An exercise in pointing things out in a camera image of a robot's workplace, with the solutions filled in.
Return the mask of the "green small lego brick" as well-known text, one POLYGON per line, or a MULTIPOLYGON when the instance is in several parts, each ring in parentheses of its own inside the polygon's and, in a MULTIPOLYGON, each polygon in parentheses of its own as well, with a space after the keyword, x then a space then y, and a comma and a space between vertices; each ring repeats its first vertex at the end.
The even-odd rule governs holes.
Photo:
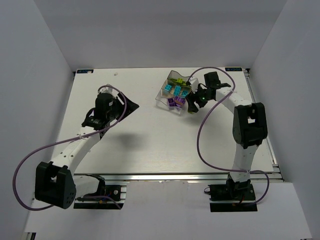
POLYGON ((179 85, 182 85, 182 84, 184 83, 184 81, 183 81, 183 79, 178 78, 178 79, 176 80, 176 83, 179 84, 179 85))

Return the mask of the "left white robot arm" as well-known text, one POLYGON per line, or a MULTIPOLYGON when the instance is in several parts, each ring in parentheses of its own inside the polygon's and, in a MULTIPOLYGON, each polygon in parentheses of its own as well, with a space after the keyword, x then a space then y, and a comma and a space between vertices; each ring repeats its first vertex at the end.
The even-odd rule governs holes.
POLYGON ((110 91, 100 92, 81 124, 79 133, 63 151, 49 162, 41 162, 35 173, 35 199, 62 209, 74 200, 109 199, 103 177, 97 174, 75 177, 81 161, 110 129, 139 108, 123 93, 114 96, 110 91))

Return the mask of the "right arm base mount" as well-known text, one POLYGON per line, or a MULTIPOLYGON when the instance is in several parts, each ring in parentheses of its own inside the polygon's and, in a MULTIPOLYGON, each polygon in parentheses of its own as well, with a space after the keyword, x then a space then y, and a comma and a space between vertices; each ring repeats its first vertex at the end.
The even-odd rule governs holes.
POLYGON ((240 213, 257 212, 256 195, 253 185, 247 190, 231 195, 226 184, 211 184, 204 189, 204 194, 209 196, 211 213, 240 213))

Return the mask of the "small teal lego brick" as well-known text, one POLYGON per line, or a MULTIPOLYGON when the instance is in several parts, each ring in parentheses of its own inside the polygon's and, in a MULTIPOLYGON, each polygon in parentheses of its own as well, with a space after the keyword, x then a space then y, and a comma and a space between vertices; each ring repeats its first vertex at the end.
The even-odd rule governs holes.
POLYGON ((184 98, 188 95, 188 91, 184 90, 182 93, 181 93, 181 96, 183 96, 184 98))

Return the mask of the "purple 2x4 lego plate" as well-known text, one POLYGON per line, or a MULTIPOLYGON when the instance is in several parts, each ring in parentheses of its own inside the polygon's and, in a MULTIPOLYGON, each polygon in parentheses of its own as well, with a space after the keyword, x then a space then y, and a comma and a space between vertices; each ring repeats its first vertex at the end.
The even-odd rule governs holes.
POLYGON ((185 102, 186 102, 186 99, 185 99, 184 97, 176 96, 176 97, 174 98, 174 101, 175 101, 175 103, 178 104, 178 105, 184 105, 185 102))

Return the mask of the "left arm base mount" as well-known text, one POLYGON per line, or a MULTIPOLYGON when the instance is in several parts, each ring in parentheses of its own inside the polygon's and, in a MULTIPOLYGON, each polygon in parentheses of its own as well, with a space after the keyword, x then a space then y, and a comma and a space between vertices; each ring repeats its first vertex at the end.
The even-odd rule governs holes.
POLYGON ((127 186, 105 180, 100 175, 77 175, 73 178, 76 186, 74 209, 120 210, 125 199, 127 186))

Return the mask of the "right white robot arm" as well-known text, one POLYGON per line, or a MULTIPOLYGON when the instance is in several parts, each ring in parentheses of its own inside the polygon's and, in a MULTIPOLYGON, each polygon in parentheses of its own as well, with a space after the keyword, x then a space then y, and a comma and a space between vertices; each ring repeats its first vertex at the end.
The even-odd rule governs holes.
POLYGON ((216 108, 222 104, 233 114, 232 135, 236 143, 233 166, 228 170, 227 184, 235 189, 244 189, 250 182, 253 159, 263 140, 267 138, 268 127, 265 106, 253 103, 236 93, 236 83, 222 83, 217 71, 204 75, 201 84, 189 76, 186 84, 191 86, 187 95, 187 111, 197 113, 208 101, 214 100, 216 108))

